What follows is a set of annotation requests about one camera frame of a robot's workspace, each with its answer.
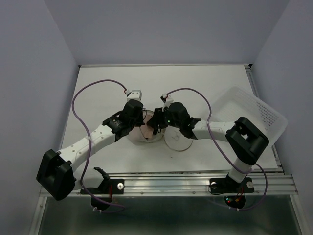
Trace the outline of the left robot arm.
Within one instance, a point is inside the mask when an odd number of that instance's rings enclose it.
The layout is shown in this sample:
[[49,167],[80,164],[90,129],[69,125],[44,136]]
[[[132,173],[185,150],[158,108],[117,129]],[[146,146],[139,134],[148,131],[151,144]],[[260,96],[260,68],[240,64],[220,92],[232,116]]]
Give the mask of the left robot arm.
[[54,199],[63,200],[74,190],[74,172],[81,164],[143,124],[143,104],[134,99],[127,101],[122,111],[104,120],[78,142],[57,152],[52,149],[45,152],[36,180]]

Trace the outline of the white mesh laundry bag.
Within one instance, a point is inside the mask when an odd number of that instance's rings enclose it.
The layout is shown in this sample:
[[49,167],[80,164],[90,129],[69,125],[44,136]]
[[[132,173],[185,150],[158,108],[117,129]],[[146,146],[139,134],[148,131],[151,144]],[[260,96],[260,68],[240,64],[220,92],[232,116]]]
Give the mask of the white mesh laundry bag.
[[[154,112],[151,110],[147,110],[143,112],[143,117],[145,119],[146,116],[153,116]],[[191,147],[193,140],[188,139],[183,136],[183,134],[179,131],[179,129],[174,127],[167,127],[162,129],[160,133],[154,135],[151,141],[145,139],[141,132],[141,127],[135,127],[127,136],[130,142],[133,144],[140,144],[140,143],[154,143],[163,140],[164,143],[170,148],[171,150],[182,152],[187,150]]]

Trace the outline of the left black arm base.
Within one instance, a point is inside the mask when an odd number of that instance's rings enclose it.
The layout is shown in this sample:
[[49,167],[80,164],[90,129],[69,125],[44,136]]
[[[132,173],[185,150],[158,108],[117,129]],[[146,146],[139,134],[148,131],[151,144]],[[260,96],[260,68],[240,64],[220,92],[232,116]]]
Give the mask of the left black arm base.
[[82,195],[91,197],[90,204],[93,211],[98,213],[117,213],[125,210],[121,204],[113,203],[112,196],[122,195],[124,193],[125,180],[111,179],[110,176],[101,168],[94,167],[101,174],[103,180],[96,188],[86,188],[83,186],[80,190]]

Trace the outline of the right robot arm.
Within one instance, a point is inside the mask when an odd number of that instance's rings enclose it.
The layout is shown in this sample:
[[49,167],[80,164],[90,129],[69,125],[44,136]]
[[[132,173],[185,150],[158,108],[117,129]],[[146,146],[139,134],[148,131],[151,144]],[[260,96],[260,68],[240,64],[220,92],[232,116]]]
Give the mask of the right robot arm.
[[269,145],[268,138],[245,117],[234,122],[208,122],[191,117],[180,102],[156,108],[147,125],[154,132],[168,126],[175,127],[188,139],[210,139],[216,146],[217,141],[229,143],[237,156],[235,162],[229,161],[232,168],[225,179],[226,188],[230,191],[236,191],[243,185],[244,178]]

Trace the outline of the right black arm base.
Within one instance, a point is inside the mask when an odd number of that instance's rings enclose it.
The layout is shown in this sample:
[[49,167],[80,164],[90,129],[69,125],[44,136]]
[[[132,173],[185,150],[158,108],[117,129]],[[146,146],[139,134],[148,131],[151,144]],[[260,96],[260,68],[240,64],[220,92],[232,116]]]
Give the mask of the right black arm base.
[[211,178],[209,180],[208,191],[212,195],[225,195],[224,201],[231,209],[243,209],[246,203],[246,193],[254,193],[254,185],[251,178],[244,178],[241,183],[237,183],[228,176],[225,178]]

